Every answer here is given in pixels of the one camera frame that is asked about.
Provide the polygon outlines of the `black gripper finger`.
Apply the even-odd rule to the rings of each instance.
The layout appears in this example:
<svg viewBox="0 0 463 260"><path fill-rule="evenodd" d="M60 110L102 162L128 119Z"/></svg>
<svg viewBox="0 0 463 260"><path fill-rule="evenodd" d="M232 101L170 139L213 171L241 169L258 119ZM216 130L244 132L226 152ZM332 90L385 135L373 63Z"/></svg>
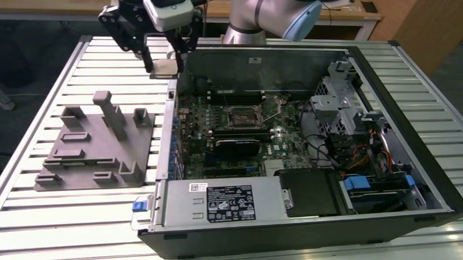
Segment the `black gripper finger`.
<svg viewBox="0 0 463 260"><path fill-rule="evenodd" d="M193 12L192 21L188 24L190 29L186 39L181 38L176 29L165 31L165 38L174 51L177 72L184 71L184 60L189 52L196 50L198 38L202 33L202 12Z"/></svg>
<svg viewBox="0 0 463 260"><path fill-rule="evenodd" d="M153 64L144 35L132 36L118 21L118 6L106 5L98 14L98 22L108 31L120 49L132 51L134 56L142 61L146 73L150 73Z"/></svg>

